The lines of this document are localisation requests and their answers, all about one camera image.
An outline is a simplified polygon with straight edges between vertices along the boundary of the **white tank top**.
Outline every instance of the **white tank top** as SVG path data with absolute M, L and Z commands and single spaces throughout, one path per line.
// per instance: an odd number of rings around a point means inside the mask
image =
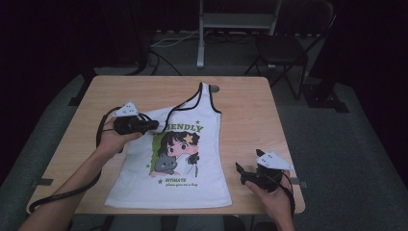
M 116 208 L 215 208 L 232 204 L 219 158 L 221 112 L 210 86 L 185 103 L 145 113 L 156 131 L 131 141 L 106 205 Z

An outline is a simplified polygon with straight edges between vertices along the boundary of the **finger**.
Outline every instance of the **finger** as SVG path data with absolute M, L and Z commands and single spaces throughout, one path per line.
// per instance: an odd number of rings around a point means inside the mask
M 108 120 L 108 122 L 106 122 L 103 127 L 104 129 L 107 128 L 114 128 L 114 121 L 116 120 L 116 117 L 111 117 L 111 119 Z
M 291 175 L 291 173 L 288 171 L 288 170 L 284 170 L 283 171 L 283 173 L 285 174 L 285 175 L 287 175 L 288 176 L 288 178 L 290 177 L 290 175 Z M 291 183 L 290 183 L 290 181 L 288 180 L 288 178 L 286 178 L 286 177 L 282 177 L 282 180 L 281 180 L 281 184 L 284 186 L 284 187 L 288 187 Z
M 123 137 L 126 141 L 136 140 L 136 139 L 139 139 L 141 136 L 143 136 L 143 134 L 140 133 L 140 132 L 132 133 L 132 134 L 127 134 L 127 135 L 122 135 L 122 137 Z
M 263 197 L 267 194 L 267 192 L 265 192 L 264 190 L 262 190 L 261 188 L 259 188 L 255 183 L 250 182 L 250 181 L 245 181 L 245 185 L 256 195 L 258 195 L 259 197 Z

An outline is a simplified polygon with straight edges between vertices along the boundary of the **cartoon character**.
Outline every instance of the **cartoon character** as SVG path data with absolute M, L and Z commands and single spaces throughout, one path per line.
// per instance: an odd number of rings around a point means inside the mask
M 177 160 L 177 166 L 173 174 L 197 176 L 199 139 L 200 137 L 195 133 L 169 131 L 162 136 L 157 153 L 158 155 L 160 153 L 160 155 L 167 155 Z M 164 173 L 153 169 L 150 175 L 155 177 L 156 175 L 164 175 Z
M 157 172 L 163 172 L 167 174 L 174 174 L 174 169 L 177 167 L 176 158 L 169 157 L 166 154 L 161 154 L 154 166 L 154 170 Z

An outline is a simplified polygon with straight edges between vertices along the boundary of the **controller strap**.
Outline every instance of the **controller strap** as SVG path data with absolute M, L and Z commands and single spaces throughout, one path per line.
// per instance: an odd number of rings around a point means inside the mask
M 104 115 L 102 116 L 102 119 L 101 119 L 101 121 L 99 122 L 98 130 L 96 131 L 96 146 L 99 146 L 99 143 L 101 142 L 101 136 L 102 136 L 102 132 L 103 132 L 103 126 L 104 126 L 105 123 L 106 123 L 106 119 L 108 118 L 108 116 L 109 116 L 113 111 L 116 111 L 116 110 L 119 110 L 119 109 L 120 109 L 120 107 L 116 107 L 116 108 L 110 109 L 106 114 L 104 114 Z
M 288 179 L 289 183 L 291 184 L 291 189 L 293 192 L 293 186 L 291 183 L 291 180 L 289 179 L 289 177 L 282 172 L 282 174 Z M 290 203 L 291 203 L 291 212 L 292 212 L 292 217 L 294 215 L 294 209 L 295 209 L 295 203 L 294 203 L 294 197 L 293 197 L 293 193 L 287 189 L 286 187 L 284 187 L 283 185 L 281 185 L 280 183 L 276 182 L 272 177 L 266 175 L 266 174 L 262 174 L 263 176 L 265 176 L 267 179 L 271 180 L 272 182 L 274 182 L 279 188 L 281 188 L 283 190 L 283 192 L 285 193 L 285 195 L 288 197 Z

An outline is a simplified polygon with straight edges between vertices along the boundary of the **anime girl print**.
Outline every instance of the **anime girl print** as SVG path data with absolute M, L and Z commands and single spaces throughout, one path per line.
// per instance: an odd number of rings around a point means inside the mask
M 191 175 L 196 177 L 199 139 L 197 134 L 186 131 L 170 131 L 157 135 L 153 140 L 150 176 Z

